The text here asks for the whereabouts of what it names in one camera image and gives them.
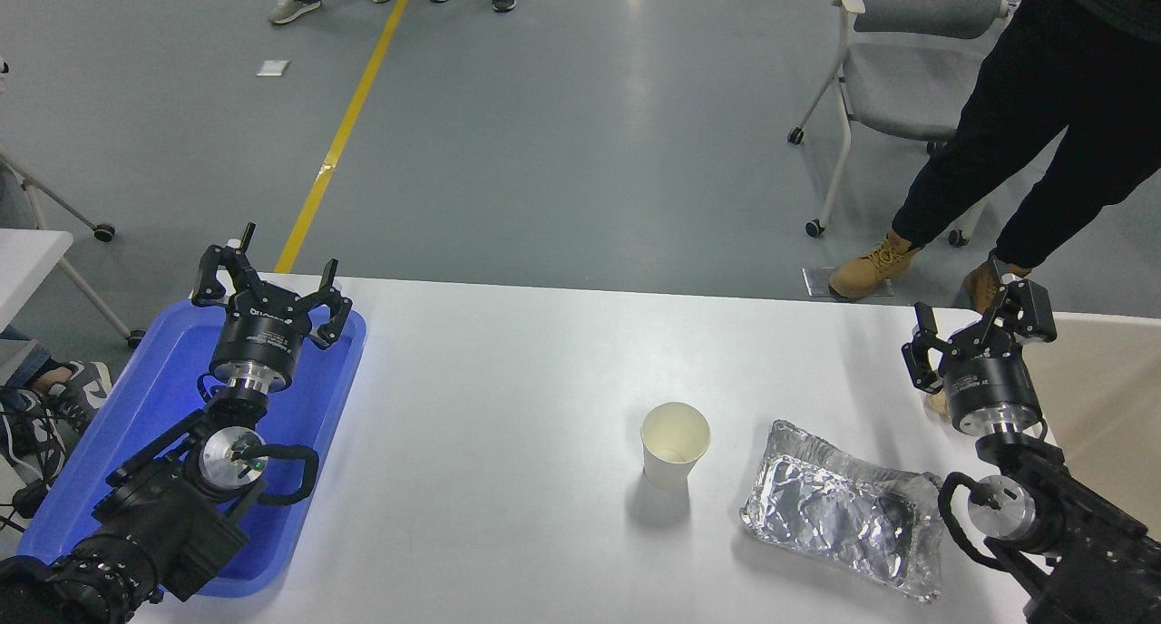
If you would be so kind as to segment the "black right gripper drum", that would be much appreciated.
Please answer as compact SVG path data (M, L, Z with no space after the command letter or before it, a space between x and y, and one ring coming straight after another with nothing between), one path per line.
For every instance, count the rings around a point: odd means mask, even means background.
M1023 347L1027 338L991 323L964 327L942 356L942 393L954 423L1037 423L1043 409Z

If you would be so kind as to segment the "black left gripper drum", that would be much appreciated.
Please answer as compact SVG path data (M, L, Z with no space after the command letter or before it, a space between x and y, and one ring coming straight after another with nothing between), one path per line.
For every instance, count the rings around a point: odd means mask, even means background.
M290 383L300 360L303 339L311 320L294 307L267 302L252 295L235 295L228 301L228 321L210 360L210 371L221 381L229 370L247 363L273 372L277 383Z

